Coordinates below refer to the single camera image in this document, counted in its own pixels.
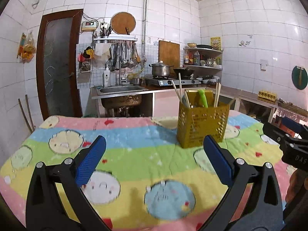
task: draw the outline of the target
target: egg carton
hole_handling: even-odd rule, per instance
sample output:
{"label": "egg carton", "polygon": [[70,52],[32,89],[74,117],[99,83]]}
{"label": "egg carton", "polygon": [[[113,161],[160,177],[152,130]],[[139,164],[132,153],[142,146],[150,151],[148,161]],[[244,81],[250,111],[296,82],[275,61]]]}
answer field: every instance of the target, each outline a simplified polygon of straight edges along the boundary
{"label": "egg carton", "polygon": [[270,100],[270,101],[273,101],[275,102],[276,99],[277,99],[277,94],[276,93],[272,93],[272,92],[269,92],[269,91],[259,91],[258,93],[258,97],[261,97],[261,98],[264,98],[264,99],[267,99],[267,100]]}

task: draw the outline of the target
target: light switch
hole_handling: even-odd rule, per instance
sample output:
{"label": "light switch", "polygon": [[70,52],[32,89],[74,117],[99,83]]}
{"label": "light switch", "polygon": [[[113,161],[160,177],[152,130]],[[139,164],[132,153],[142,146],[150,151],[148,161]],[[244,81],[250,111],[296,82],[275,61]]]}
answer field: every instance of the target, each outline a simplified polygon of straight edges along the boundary
{"label": "light switch", "polygon": [[268,61],[267,60],[260,60],[260,64],[261,64],[261,70],[266,70],[266,66],[268,66]]}

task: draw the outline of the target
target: stainless steel sink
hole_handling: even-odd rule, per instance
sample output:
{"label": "stainless steel sink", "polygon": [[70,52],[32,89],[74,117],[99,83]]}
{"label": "stainless steel sink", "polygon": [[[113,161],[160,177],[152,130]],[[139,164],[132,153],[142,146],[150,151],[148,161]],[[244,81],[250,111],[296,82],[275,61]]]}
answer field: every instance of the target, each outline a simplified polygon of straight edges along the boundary
{"label": "stainless steel sink", "polygon": [[148,91],[148,89],[141,87],[139,85],[124,85],[124,86],[113,86],[97,89],[98,95],[112,95],[112,94],[122,94],[130,92],[141,92]]}
{"label": "stainless steel sink", "polygon": [[141,103],[142,92],[148,91],[139,85],[98,87],[96,90],[106,109],[137,106]]}

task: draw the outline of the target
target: frosted glass panel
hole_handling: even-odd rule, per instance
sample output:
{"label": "frosted glass panel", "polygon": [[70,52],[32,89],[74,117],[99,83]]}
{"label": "frosted glass panel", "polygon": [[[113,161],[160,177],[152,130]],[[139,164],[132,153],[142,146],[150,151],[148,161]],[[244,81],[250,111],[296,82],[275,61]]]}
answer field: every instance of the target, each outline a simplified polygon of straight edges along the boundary
{"label": "frosted glass panel", "polygon": [[44,45],[44,82],[49,114],[74,116],[70,91],[69,45],[73,18],[50,21]]}

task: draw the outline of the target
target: colorful blanket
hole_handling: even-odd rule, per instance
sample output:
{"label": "colorful blanket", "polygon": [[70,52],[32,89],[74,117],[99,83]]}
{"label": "colorful blanket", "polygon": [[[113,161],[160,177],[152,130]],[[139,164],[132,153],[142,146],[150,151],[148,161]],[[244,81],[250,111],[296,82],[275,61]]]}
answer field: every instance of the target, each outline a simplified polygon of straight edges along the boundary
{"label": "colorful blanket", "polygon": [[[284,200],[293,171],[281,161],[277,143],[263,135],[262,126],[231,110],[225,138],[219,145],[248,164],[271,162]],[[201,146],[182,149],[176,130],[158,126],[151,118],[51,116],[0,170],[1,194],[24,225],[28,187],[36,163],[59,164],[75,157],[98,135],[106,138],[107,150],[82,191],[113,230],[195,231],[227,190]],[[62,186],[57,188],[69,217],[78,221]],[[243,208],[244,201],[234,218]]]}

